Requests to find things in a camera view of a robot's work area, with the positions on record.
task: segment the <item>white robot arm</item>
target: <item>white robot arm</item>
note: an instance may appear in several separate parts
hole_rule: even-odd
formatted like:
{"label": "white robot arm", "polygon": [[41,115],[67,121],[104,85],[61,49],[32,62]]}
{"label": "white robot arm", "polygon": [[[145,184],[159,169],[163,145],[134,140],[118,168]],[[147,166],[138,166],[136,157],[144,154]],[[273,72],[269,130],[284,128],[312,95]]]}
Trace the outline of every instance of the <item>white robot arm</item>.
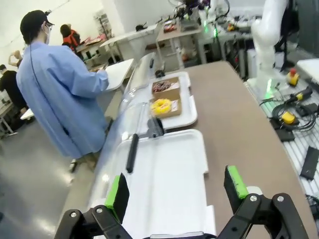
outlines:
{"label": "white robot arm", "polygon": [[266,0],[262,19],[251,26],[257,53],[257,80],[273,77],[274,46],[280,40],[281,23],[288,0]]}

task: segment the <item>person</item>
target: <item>person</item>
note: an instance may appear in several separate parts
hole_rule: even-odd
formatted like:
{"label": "person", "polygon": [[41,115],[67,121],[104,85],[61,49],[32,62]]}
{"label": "person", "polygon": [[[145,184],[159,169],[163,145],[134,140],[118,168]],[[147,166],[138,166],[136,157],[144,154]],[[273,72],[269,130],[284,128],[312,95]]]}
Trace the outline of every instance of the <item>person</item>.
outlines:
{"label": "person", "polygon": [[80,35],[67,24],[60,27],[60,32],[63,36],[63,45],[70,47],[72,51],[76,53],[76,47],[80,45],[81,42]]}
{"label": "person", "polygon": [[18,88],[16,82],[16,71],[7,70],[5,65],[0,65],[0,91],[6,90],[12,103],[20,110],[21,114],[27,111],[27,104]]}
{"label": "person", "polygon": [[[12,56],[14,56],[18,60],[18,62],[12,62],[11,61],[11,57]],[[19,66],[21,64],[21,61],[22,61],[22,56],[20,54],[20,51],[15,51],[14,53],[12,53],[9,56],[8,64],[11,65],[11,66],[15,66],[15,67],[19,68]]]}
{"label": "person", "polygon": [[65,156],[94,168],[107,122],[96,97],[109,84],[106,71],[89,72],[66,46],[49,46],[53,24],[40,10],[29,12],[20,30],[27,44],[17,83],[35,118]]}

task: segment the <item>plastic tray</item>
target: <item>plastic tray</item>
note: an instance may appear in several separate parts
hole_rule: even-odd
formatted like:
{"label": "plastic tray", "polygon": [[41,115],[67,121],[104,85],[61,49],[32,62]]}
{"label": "plastic tray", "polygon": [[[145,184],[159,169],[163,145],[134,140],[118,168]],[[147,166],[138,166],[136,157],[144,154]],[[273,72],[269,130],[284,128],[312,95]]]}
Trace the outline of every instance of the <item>plastic tray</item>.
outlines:
{"label": "plastic tray", "polygon": [[[128,182],[130,199],[123,227],[132,238],[198,231],[216,234],[214,210],[206,202],[203,174],[208,166],[202,134],[190,129],[140,139],[134,171],[128,175],[124,169],[130,145],[128,140],[118,146],[112,171],[123,172]],[[104,202],[97,200],[92,207]]]}
{"label": "plastic tray", "polygon": [[[170,75],[166,75],[160,79],[151,79],[151,82],[161,81],[172,77],[178,77],[180,83],[180,99],[182,104],[182,113],[179,116],[169,117],[162,119],[162,123],[165,129],[179,128],[193,124],[197,120],[197,110],[195,106],[194,96],[190,95],[190,79],[187,72],[178,72]],[[147,87],[139,89],[138,91],[130,94],[129,106],[138,104],[141,102],[149,102],[152,99],[152,84]],[[148,112],[144,115],[144,125],[140,133],[146,133],[147,120],[150,118]]]}

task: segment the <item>table surface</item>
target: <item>table surface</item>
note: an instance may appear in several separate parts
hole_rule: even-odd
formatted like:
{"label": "table surface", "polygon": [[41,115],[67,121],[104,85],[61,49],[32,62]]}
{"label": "table surface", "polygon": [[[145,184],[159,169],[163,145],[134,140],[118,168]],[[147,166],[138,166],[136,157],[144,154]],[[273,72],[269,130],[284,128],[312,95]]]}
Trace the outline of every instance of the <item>table surface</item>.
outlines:
{"label": "table surface", "polygon": [[106,46],[106,45],[115,43],[117,41],[124,40],[124,39],[129,38],[129,37],[140,36],[143,33],[148,33],[149,31],[154,31],[156,27],[157,27],[157,24],[148,26],[146,29],[141,30],[141,31],[131,31],[131,32],[125,33],[125,34],[120,35],[120,36],[112,37],[111,39],[104,42],[101,46]]}
{"label": "table surface", "polygon": [[[105,70],[108,73],[108,77],[109,77],[109,86],[106,89],[106,92],[109,91],[113,91],[116,90],[117,88],[119,88],[127,73],[129,72],[131,66],[134,63],[134,59],[130,59],[130,60],[126,60],[126,61],[122,61],[119,62],[117,64],[114,64],[112,66],[108,66]],[[29,117],[33,117],[34,114],[32,112],[31,109],[28,109],[22,116],[21,116],[21,120],[25,120]]]}
{"label": "table surface", "polygon": [[97,43],[94,43],[94,44],[91,44],[91,45],[81,45],[81,46],[78,46],[76,48],[76,50],[78,52],[82,52],[82,51],[88,51],[89,49],[91,49],[92,47],[101,47],[102,44],[105,43],[105,40],[102,40],[102,41],[99,41]]}
{"label": "table surface", "polygon": [[[185,69],[191,79],[209,173],[205,175],[207,204],[215,208],[217,233],[232,216],[223,187],[226,165],[236,165],[247,186],[258,186],[272,198],[288,193],[309,238],[318,238],[309,205],[286,152],[257,102],[233,68],[217,62]],[[268,239],[263,226],[254,226],[249,239]]]}
{"label": "table surface", "polygon": [[182,37],[182,36],[193,35],[193,34],[197,34],[197,33],[201,32],[201,27],[200,26],[196,30],[184,31],[184,32],[181,32],[180,31],[180,26],[177,26],[177,30],[171,31],[171,32],[168,32],[168,33],[164,33],[163,28],[164,27],[162,26],[162,28],[159,30],[159,35],[158,35],[156,41],[165,41],[165,40],[169,40],[169,39],[173,39],[173,38],[177,38],[177,37]]}

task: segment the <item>clear plastic cover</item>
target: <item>clear plastic cover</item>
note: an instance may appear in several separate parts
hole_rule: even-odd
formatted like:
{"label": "clear plastic cover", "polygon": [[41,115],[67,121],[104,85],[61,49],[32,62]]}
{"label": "clear plastic cover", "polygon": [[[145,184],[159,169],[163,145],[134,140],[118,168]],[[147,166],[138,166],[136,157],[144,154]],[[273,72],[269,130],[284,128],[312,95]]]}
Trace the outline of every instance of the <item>clear plastic cover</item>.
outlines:
{"label": "clear plastic cover", "polygon": [[129,150],[122,154],[123,158],[115,158],[119,145],[130,143],[134,134],[139,138],[163,135],[161,122],[152,115],[149,98],[144,96],[150,79],[154,78],[154,55],[148,54],[139,61],[125,89],[119,115],[108,133],[95,169],[89,207],[95,200],[105,198],[114,177],[126,171]]}
{"label": "clear plastic cover", "polygon": [[145,86],[149,83],[149,79],[154,76],[154,56],[155,53],[150,53],[138,62],[133,74],[126,86],[124,96],[134,89]]}
{"label": "clear plastic cover", "polygon": [[[149,116],[146,126],[143,117],[145,114]],[[142,127],[148,128],[146,134],[140,134]],[[134,134],[137,134],[139,138],[163,135],[162,126],[152,115],[149,103],[139,103],[128,107],[114,121],[95,169],[89,207],[95,200],[105,198],[114,177],[126,171],[129,150],[122,154],[125,155],[123,158],[116,158],[114,153],[120,144],[130,143]]]}

